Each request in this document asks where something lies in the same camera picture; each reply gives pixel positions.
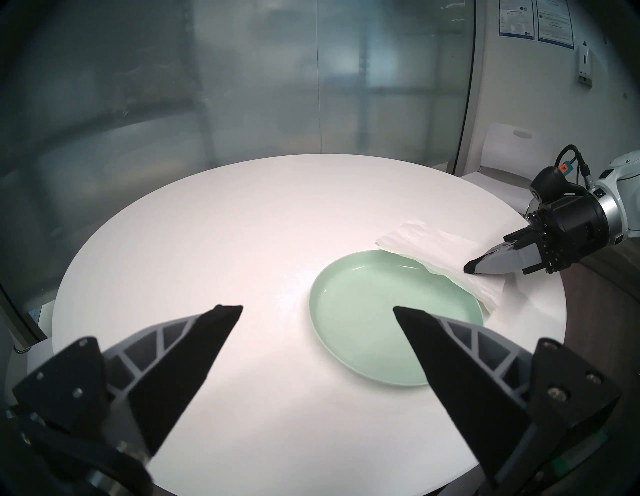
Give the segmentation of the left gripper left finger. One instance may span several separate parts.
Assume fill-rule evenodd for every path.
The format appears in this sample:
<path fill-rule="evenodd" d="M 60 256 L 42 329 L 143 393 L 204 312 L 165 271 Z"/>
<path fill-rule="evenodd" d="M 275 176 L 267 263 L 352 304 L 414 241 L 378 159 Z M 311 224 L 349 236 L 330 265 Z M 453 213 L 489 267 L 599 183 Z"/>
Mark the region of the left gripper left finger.
<path fill-rule="evenodd" d="M 242 305 L 155 324 L 101 351 L 83 336 L 13 387 L 27 418 L 67 437 L 154 457 L 204 384 Z"/>

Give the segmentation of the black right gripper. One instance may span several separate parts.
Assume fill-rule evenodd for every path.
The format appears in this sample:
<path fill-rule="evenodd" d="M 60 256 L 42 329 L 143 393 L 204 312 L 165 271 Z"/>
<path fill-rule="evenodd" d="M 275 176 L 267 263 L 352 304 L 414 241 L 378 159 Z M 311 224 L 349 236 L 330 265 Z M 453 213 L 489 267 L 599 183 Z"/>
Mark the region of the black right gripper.
<path fill-rule="evenodd" d="M 605 248 L 611 240 L 609 222 L 595 195 L 566 195 L 541 204 L 525 219 L 530 227 L 505 235 L 502 244 L 467 262 L 464 273 L 506 275 L 522 271 L 527 275 L 544 269 L 551 274 Z M 541 258 L 537 264 L 535 245 Z"/>

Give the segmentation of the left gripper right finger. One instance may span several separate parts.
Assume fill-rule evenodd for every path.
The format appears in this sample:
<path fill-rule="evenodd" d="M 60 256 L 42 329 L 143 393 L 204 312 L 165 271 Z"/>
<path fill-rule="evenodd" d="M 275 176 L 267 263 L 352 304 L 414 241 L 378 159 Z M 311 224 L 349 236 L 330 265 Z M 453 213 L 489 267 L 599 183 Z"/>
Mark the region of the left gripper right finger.
<path fill-rule="evenodd" d="M 395 306 L 436 394 L 478 462 L 470 489 L 549 489 L 608 440 L 622 391 L 559 341 L 530 353 L 480 325 Z"/>

